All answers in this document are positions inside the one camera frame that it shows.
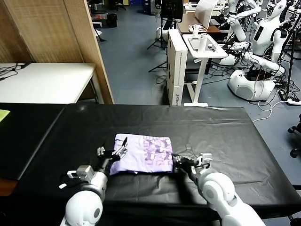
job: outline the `folded purple fabric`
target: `folded purple fabric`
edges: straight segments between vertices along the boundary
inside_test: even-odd
[[[133,173],[172,172],[172,146],[168,137],[149,137],[133,134],[117,134],[114,150],[127,137],[127,153],[120,161],[112,164],[110,175],[121,171]]]

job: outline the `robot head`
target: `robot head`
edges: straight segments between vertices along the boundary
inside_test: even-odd
[[[274,17],[280,17],[282,11],[286,7],[286,0],[271,0],[267,5],[267,18],[272,19]]]

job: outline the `white desk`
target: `white desk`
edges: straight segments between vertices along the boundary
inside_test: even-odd
[[[0,64],[0,67],[14,65],[16,64]],[[0,81],[0,102],[76,103],[87,84],[91,82],[95,97],[99,103],[103,103],[94,70],[94,64],[30,64],[24,69],[17,70],[17,75]],[[14,73],[9,72],[0,78]]]
[[[185,103],[184,106],[208,106],[207,103],[199,103],[198,97],[199,93],[201,91],[201,86],[205,74],[206,64],[208,62],[209,58],[224,58],[227,57],[228,54],[220,47],[219,44],[210,36],[208,35],[209,41],[213,44],[213,46],[216,48],[215,51],[212,50],[204,50],[201,52],[193,50],[193,47],[191,46],[189,39],[192,38],[192,34],[184,34],[183,39],[186,43],[186,46],[191,53],[193,58],[196,58],[195,63],[201,61],[201,66],[198,71],[198,80],[197,82],[189,82],[185,83],[187,85],[187,89],[189,92],[189,95],[191,97],[192,103]],[[193,90],[192,85],[196,84],[195,90]]]

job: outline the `white box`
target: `white box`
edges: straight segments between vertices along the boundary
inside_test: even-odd
[[[177,29],[168,30],[166,89],[170,105],[181,105],[188,49]]]
[[[181,106],[184,86],[167,85],[169,105]]]

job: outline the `black tablecloth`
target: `black tablecloth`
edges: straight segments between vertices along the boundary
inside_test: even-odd
[[[22,212],[60,209],[62,218],[64,205],[76,188],[60,190],[60,176],[81,164],[93,164],[97,148],[104,143],[106,148],[112,148],[117,133],[167,136],[174,153],[191,157],[212,153],[213,169],[228,175],[241,199],[262,218],[301,210],[300,196],[243,108],[95,104],[66,106],[17,185],[16,200],[30,199],[18,208]],[[186,151],[187,144],[193,152]],[[104,210],[165,217],[216,217],[186,175],[113,176],[108,182]]]
[[[65,105],[0,103],[0,178],[19,180]]]

